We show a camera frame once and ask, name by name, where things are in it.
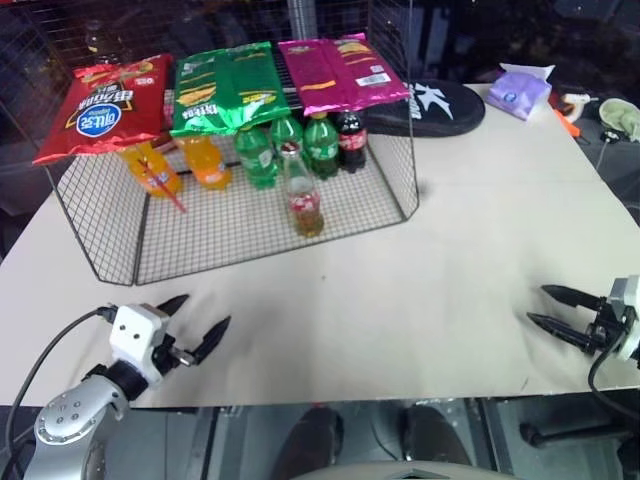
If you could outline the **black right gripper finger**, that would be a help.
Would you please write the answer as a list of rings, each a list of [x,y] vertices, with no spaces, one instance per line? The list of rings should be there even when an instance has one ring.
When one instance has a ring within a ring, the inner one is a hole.
[[[554,300],[573,308],[578,306],[589,310],[600,309],[600,298],[589,293],[562,285],[547,284],[541,289]]]
[[[594,348],[590,337],[574,330],[566,322],[557,318],[537,313],[526,313],[527,317],[539,328],[576,348],[583,353],[593,353]]]

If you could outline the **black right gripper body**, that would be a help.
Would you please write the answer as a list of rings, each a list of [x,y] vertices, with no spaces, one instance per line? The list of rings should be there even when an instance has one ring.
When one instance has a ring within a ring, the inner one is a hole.
[[[609,347],[613,353],[618,353],[627,334],[626,321],[623,319],[626,311],[624,301],[586,295],[585,307],[596,313],[585,331],[589,338],[586,354],[593,356],[596,351],[605,351]]]

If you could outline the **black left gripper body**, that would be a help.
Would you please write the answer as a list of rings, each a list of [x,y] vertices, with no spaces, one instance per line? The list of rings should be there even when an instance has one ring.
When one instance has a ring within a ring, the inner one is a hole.
[[[161,343],[153,348],[152,364],[161,375],[167,375],[179,366],[191,367],[196,364],[193,353],[175,346],[176,339],[165,334]]]

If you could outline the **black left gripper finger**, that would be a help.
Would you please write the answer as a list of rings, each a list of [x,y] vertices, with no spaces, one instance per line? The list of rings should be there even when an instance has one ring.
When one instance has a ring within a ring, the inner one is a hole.
[[[200,344],[193,351],[196,364],[201,364],[219,345],[229,327],[231,318],[231,315],[226,316],[206,332]]]
[[[157,305],[156,309],[164,315],[171,317],[180,310],[189,298],[189,294],[177,295]]]

